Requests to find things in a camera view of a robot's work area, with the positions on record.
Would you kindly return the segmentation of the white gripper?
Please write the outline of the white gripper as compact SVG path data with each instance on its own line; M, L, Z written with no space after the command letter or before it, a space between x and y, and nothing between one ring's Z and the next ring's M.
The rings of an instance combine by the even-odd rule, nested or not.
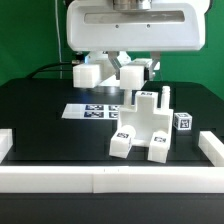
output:
M206 2L153 2L149 10L118 11L111 2L73 2L67 11L67 42L74 51L109 51L116 79L116 51L150 53L149 79L160 69L158 51L193 51L205 44Z

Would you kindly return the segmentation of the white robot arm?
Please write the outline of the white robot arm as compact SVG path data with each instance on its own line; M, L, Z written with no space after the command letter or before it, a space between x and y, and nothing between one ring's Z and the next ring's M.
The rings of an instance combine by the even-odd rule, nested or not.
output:
M74 85L93 88L130 61L130 52L197 51L205 44L211 0L73 0L67 9L67 42L87 51L99 67L73 75Z

